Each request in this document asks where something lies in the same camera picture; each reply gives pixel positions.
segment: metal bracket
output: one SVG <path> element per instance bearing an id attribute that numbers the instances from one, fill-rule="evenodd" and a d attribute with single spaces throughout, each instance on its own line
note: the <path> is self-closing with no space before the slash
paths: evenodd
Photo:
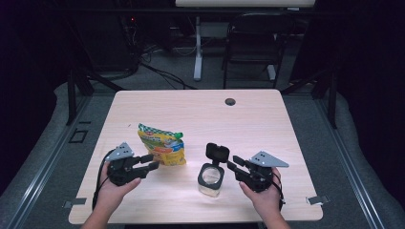
<path id="1" fill-rule="evenodd" d="M 134 151 L 132 151 L 131 147 L 126 142 L 122 142 L 119 146 L 115 148 L 115 150 L 110 153 L 105 160 L 112 161 L 123 159 L 126 157 L 130 157 L 134 155 Z"/>
<path id="2" fill-rule="evenodd" d="M 74 205 L 83 205 L 86 203 L 86 198 L 74 198 L 72 201 L 65 201 L 63 208 L 72 208 Z"/>
<path id="3" fill-rule="evenodd" d="M 310 205 L 323 205 L 327 202 L 330 202 L 330 199 L 327 196 L 307 198 L 307 203 L 309 203 Z"/>
<path id="4" fill-rule="evenodd" d="M 283 160 L 274 157 L 267 153 L 266 151 L 260 151 L 250 160 L 251 163 L 262 166 L 262 167 L 288 167 L 289 165 Z"/>

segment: chip bag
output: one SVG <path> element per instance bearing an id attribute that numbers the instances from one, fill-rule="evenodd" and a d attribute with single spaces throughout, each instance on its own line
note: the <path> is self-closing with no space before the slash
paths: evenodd
<path id="1" fill-rule="evenodd" d="M 149 154 L 162 165 L 185 164 L 182 133 L 166 132 L 143 124 L 138 125 L 138 135 Z"/>

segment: human hand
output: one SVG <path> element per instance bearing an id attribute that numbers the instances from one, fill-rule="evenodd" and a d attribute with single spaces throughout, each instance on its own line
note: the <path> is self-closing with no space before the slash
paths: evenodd
<path id="1" fill-rule="evenodd" d="M 281 175 L 277 168 L 272 168 L 273 182 L 281 187 Z M 267 190 L 256 193 L 244 182 L 239 182 L 244 194 L 252 201 L 253 207 L 265 222 L 267 228 L 289 228 L 279 210 L 280 193 L 272 184 Z"/>
<path id="2" fill-rule="evenodd" d="M 96 207 L 82 225 L 82 229 L 107 228 L 108 219 L 122 203 L 124 196 L 140 184 L 140 178 L 136 178 L 127 184 L 116 186 L 107 176 L 109 165 L 110 162 L 106 162 L 102 167 Z"/>
<path id="3" fill-rule="evenodd" d="M 107 213 L 112 215 L 114 211 L 116 211 L 118 206 L 122 203 L 124 196 L 140 184 L 140 178 L 136 178 L 122 186 L 116 186 L 113 182 L 110 181 L 109 178 L 107 178 L 107 170 L 109 165 L 110 162 L 105 162 L 101 171 L 101 183 L 98 184 L 101 185 L 101 187 L 98 191 L 98 199 L 95 210 L 97 210 L 97 208 L 102 208 L 104 209 L 104 211 L 107 211 Z"/>

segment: forearm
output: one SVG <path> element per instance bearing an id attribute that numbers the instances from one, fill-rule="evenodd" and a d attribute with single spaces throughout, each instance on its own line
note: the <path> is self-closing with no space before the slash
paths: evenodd
<path id="1" fill-rule="evenodd" d="M 104 229 L 107 228 L 108 219 L 112 213 L 104 209 L 95 208 L 93 213 L 87 218 L 84 224 L 81 226 L 82 229 Z"/>
<path id="2" fill-rule="evenodd" d="M 280 213 L 262 216 L 262 219 L 267 229 L 289 229 L 289 225 Z"/>

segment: wooden table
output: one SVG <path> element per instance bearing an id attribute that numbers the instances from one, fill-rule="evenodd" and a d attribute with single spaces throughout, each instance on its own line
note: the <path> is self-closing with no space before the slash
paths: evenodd
<path id="1" fill-rule="evenodd" d="M 234 106 L 224 103 L 236 100 Z M 286 220 L 318 220 L 323 212 L 306 203 L 316 193 L 280 93 L 275 90 L 123 91 L 117 93 L 77 193 L 86 198 L 69 215 L 81 224 L 92 212 L 96 176 L 103 157 L 126 141 L 136 156 L 147 151 L 137 134 L 138 125 L 183 132 L 182 166 L 160 166 L 129 193 L 110 218 L 110 223 L 208 223 L 254 222 L 261 218 L 243 194 L 232 171 L 225 169 L 216 198 L 199 192 L 197 177 L 209 142 L 230 150 L 229 158 L 248 159 L 266 150 L 289 164 L 280 168 L 287 204 Z"/>

